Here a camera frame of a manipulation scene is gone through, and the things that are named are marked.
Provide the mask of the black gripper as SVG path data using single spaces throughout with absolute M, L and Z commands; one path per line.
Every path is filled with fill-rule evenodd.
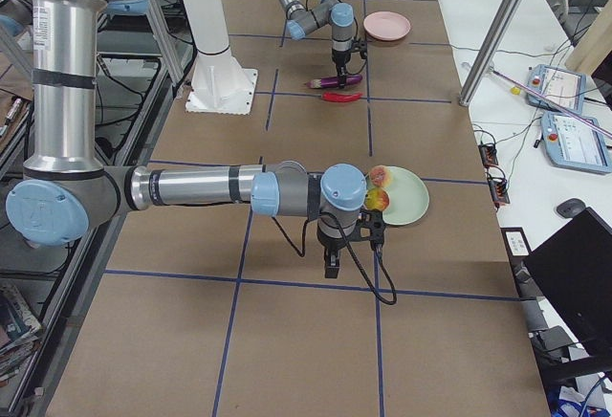
M 362 39 L 349 39 L 344 41 L 332 41 L 332 60 L 336 66 L 338 88 L 343 89 L 347 80 L 347 65 L 351 55 L 357 53 L 361 59 L 367 61 L 367 44 Z
M 340 269 L 339 252 L 353 242 L 368 242 L 373 252 L 384 245 L 383 213 L 361 209 L 356 221 L 343 226 L 329 211 L 322 211 L 317 220 L 317 239 L 324 249 L 324 277 L 337 278 Z

